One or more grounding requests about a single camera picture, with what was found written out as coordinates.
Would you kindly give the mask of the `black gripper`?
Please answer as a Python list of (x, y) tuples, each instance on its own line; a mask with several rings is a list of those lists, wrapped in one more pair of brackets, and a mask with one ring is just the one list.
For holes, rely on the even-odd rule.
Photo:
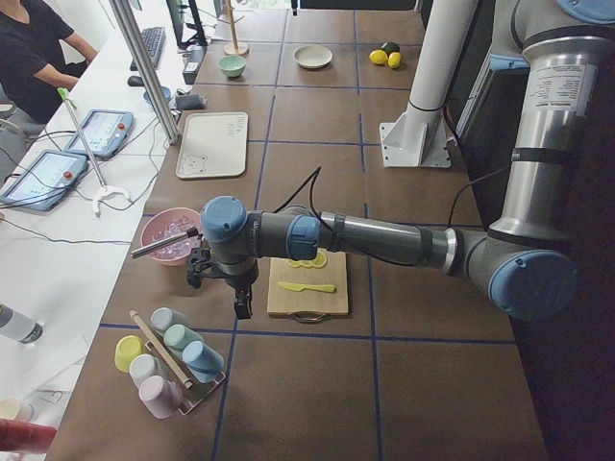
[(254, 255), (217, 253), (209, 247), (191, 249), (186, 260), (186, 281), (199, 288), (203, 279), (223, 279), (234, 288), (237, 319), (251, 319), (252, 285), (258, 278), (258, 259)]

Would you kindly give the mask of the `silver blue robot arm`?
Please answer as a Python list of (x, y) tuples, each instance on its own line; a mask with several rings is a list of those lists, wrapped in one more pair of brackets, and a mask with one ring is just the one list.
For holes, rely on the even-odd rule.
[(529, 79), (503, 212), (487, 231), (431, 230), (312, 206), (248, 211), (222, 196), (201, 210), (206, 246), (191, 251), (187, 281), (223, 279), (235, 291), (236, 316), (247, 319), (261, 257), (310, 260), (326, 249), (463, 277), (519, 320), (553, 316), (578, 287), (562, 208), (597, 73), (613, 50), (610, 1), (497, 3), (492, 60), (526, 65)]

